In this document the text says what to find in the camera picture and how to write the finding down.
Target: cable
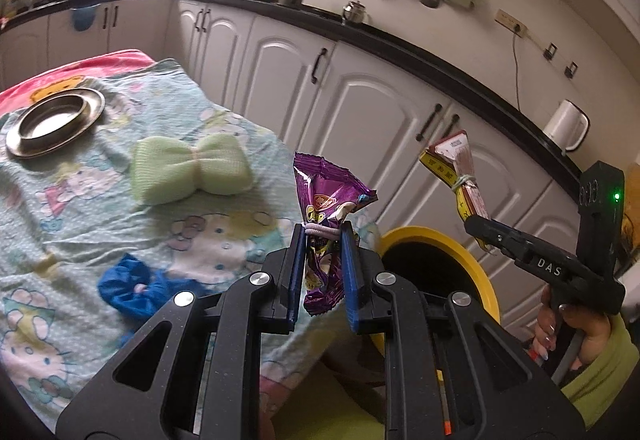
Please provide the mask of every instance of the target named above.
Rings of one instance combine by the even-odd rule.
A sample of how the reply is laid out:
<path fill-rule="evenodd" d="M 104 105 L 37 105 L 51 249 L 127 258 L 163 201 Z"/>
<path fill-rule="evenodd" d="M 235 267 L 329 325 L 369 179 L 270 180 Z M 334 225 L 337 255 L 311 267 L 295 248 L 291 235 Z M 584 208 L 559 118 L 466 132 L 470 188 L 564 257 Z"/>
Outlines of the cable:
<path fill-rule="evenodd" d="M 513 60 L 516 63 L 516 103 L 518 105 L 518 111 L 520 111 L 520 86 L 518 85 L 518 56 L 516 55 L 516 36 L 520 31 L 520 25 L 513 27 Z"/>

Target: stainless steel tray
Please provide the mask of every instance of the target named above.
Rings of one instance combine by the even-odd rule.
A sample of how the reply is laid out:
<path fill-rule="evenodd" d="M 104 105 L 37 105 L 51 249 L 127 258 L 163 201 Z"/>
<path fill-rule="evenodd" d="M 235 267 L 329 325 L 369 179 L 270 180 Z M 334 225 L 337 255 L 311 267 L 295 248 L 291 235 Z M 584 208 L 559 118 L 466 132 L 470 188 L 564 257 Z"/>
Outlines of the stainless steel tray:
<path fill-rule="evenodd" d="M 104 109 L 102 93 L 87 87 L 49 95 L 28 108 L 6 135 L 6 148 L 18 158 L 50 153 L 87 131 Z"/>

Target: black countertop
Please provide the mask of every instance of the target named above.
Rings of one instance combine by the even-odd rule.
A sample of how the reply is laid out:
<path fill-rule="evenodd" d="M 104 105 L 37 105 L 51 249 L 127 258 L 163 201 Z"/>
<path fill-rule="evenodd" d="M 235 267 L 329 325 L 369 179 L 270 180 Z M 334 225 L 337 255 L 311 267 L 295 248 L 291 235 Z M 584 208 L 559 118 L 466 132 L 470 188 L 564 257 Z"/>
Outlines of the black countertop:
<path fill-rule="evenodd" d="M 105 3 L 118 0 L 95 0 Z M 325 10 L 280 6 L 277 0 L 193 0 L 241 8 L 298 26 L 333 41 L 343 41 L 417 76 L 500 130 L 533 158 L 575 200 L 580 169 L 532 121 L 505 99 L 459 68 L 430 52 L 373 26 L 343 26 L 339 15 Z M 12 19 L 5 30 L 37 17 L 67 10 L 67 0 L 52 0 Z"/>

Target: green bow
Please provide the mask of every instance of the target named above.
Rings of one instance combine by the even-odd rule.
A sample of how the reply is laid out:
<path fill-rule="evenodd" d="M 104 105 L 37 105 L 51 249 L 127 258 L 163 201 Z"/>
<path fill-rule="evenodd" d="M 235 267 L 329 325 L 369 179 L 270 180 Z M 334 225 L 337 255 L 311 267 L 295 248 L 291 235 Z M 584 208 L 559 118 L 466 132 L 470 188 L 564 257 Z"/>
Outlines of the green bow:
<path fill-rule="evenodd" d="M 213 195 L 234 195 L 250 189 L 249 162 L 236 137 L 217 133 L 196 147 L 176 138 L 150 136 L 139 140 L 131 161 L 133 197 L 159 205 L 191 196 L 196 189 Z"/>

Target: power socket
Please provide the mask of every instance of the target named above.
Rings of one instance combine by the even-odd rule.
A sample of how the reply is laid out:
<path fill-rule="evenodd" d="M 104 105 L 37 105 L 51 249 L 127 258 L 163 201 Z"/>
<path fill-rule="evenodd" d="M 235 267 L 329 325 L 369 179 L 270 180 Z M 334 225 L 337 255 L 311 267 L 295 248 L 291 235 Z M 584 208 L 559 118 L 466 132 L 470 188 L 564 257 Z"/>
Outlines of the power socket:
<path fill-rule="evenodd" d="M 518 37 L 524 37 L 527 35 L 527 27 L 523 23 L 521 23 L 519 20 L 517 20 L 515 17 L 510 16 L 504 10 L 498 10 L 498 12 L 495 15 L 495 22 L 497 22 L 498 24 L 501 24 L 502 26 L 507 28 L 509 31 L 517 34 Z M 516 32 L 516 25 L 520 25 L 519 32 Z"/>

